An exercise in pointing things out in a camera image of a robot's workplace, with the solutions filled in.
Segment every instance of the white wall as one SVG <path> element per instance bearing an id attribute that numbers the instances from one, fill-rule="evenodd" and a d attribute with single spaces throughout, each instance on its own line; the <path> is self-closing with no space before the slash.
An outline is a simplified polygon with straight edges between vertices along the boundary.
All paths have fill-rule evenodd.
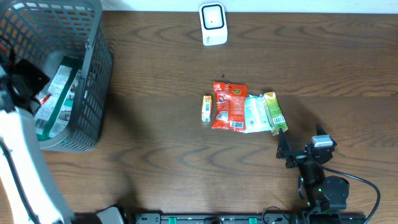
<path id="1" fill-rule="evenodd" d="M 101 0 L 104 10 L 197 12 L 203 0 Z M 398 13 L 398 0 L 218 0 L 228 12 Z"/>

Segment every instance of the gray plastic basket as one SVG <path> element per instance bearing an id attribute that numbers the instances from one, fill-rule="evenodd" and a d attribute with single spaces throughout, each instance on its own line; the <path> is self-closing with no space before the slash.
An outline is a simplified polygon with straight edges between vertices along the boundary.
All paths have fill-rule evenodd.
<path id="1" fill-rule="evenodd" d="M 64 55 L 84 59 L 69 123 L 41 141 L 41 149 L 83 152 L 96 144 L 113 65 L 101 15 L 98 0 L 0 0 L 0 35 L 14 45 L 17 59 L 30 60 L 50 78 Z"/>

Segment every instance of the white barcode scanner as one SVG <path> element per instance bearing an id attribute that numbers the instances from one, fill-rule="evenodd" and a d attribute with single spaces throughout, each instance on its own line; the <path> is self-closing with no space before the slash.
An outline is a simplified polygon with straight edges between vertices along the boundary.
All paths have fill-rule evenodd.
<path id="1" fill-rule="evenodd" d="M 208 3 L 199 9 L 203 45 L 223 44 L 228 38 L 224 6 L 221 3 Z"/>

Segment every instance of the wooden table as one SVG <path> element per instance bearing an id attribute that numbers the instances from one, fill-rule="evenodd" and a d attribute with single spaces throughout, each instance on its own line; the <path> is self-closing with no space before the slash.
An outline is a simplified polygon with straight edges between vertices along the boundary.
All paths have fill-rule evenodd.
<path id="1" fill-rule="evenodd" d="M 371 223 L 397 223 L 398 17 L 228 13 L 227 20 L 228 42 L 204 47 L 198 13 L 104 12 L 114 69 L 99 143 L 83 154 L 44 153 L 71 208 L 306 206 L 298 170 L 275 158 L 277 137 L 202 123 L 202 97 L 217 80 L 244 83 L 254 95 L 276 91 L 296 149 L 322 124 L 338 143 L 326 166 L 374 182 L 382 200 Z M 348 211 L 367 215 L 375 191 L 349 181 Z M 10 223 L 1 192 L 0 222 Z"/>

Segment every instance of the red snack bag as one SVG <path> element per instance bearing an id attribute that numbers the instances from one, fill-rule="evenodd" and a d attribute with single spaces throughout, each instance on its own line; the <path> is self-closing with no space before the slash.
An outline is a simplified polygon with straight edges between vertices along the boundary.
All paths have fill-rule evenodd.
<path id="1" fill-rule="evenodd" d="M 246 129 L 244 101 L 248 87 L 246 85 L 214 82 L 213 89 L 216 94 L 217 117 L 211 128 L 243 132 Z"/>

